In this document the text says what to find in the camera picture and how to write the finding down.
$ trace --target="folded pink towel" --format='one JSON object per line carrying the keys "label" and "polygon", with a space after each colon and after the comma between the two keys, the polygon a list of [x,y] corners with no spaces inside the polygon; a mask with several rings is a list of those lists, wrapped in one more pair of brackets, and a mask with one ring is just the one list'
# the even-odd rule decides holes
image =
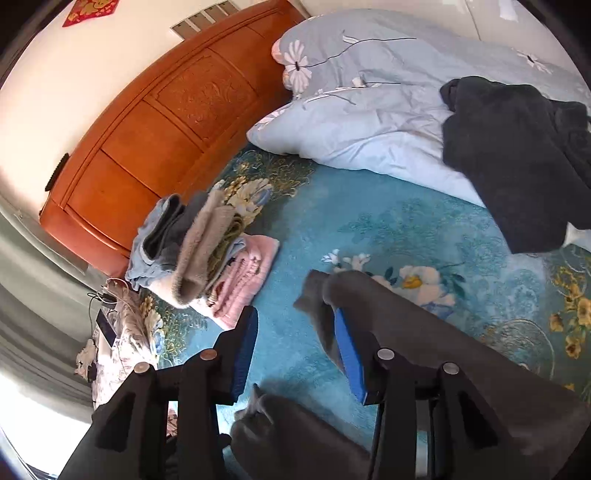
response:
{"label": "folded pink towel", "polygon": [[264,235],[243,234],[246,247],[224,268],[212,288],[213,320],[224,330],[236,326],[242,308],[250,305],[271,269],[279,240]]}

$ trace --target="metal screw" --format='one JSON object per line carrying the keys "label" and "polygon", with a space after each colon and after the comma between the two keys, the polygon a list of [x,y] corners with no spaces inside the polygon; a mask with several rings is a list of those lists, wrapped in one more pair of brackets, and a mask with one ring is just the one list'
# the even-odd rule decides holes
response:
{"label": "metal screw", "polygon": [[394,356],[394,352],[389,348],[381,348],[378,350],[378,358],[380,360],[391,360]]}
{"label": "metal screw", "polygon": [[209,361],[217,357],[217,352],[213,348],[207,348],[199,354],[201,360]]}
{"label": "metal screw", "polygon": [[150,370],[150,364],[148,362],[140,362],[135,364],[134,372],[139,375],[146,373],[148,370]]}
{"label": "metal screw", "polygon": [[448,375],[457,375],[460,372],[460,367],[453,362],[446,362],[443,364],[443,371]]}

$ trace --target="copper-colored bolt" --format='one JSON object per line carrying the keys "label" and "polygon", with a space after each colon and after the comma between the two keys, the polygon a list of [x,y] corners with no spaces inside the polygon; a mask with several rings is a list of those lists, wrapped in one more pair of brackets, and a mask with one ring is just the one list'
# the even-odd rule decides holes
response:
{"label": "copper-colored bolt", "polygon": [[217,352],[213,348],[208,348],[199,354],[201,360],[214,360],[217,357]]}

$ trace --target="curtain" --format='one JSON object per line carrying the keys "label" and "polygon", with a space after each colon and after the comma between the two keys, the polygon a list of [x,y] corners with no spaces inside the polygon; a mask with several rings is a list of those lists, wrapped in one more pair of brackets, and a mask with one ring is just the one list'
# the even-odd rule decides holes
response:
{"label": "curtain", "polygon": [[91,390],[74,369],[91,336],[87,293],[104,279],[0,197],[0,372],[27,397],[88,423]]}

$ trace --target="headboard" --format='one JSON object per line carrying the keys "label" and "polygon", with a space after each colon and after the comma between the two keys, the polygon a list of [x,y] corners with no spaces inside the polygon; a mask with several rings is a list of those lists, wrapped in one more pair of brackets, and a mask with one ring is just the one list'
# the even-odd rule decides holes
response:
{"label": "headboard", "polygon": [[110,276],[157,200],[206,189],[247,130],[287,103],[271,46],[303,20],[287,0],[238,12],[162,56],[106,108],[54,183],[43,228]]}

